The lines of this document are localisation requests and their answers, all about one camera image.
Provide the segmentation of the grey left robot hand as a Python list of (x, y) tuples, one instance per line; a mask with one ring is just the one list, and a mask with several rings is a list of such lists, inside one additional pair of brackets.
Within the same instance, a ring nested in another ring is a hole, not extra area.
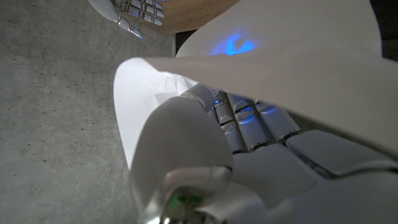
[(193, 88), (144, 124), (138, 223), (396, 223), (397, 161), (266, 102)]

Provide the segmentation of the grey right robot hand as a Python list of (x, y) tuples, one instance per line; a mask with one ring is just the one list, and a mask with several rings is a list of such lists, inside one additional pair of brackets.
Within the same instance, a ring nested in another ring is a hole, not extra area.
[(164, 7), (155, 0), (88, 0), (91, 7), (109, 21), (143, 39), (136, 26), (124, 17), (130, 15), (150, 24), (162, 26), (161, 19), (165, 17)]

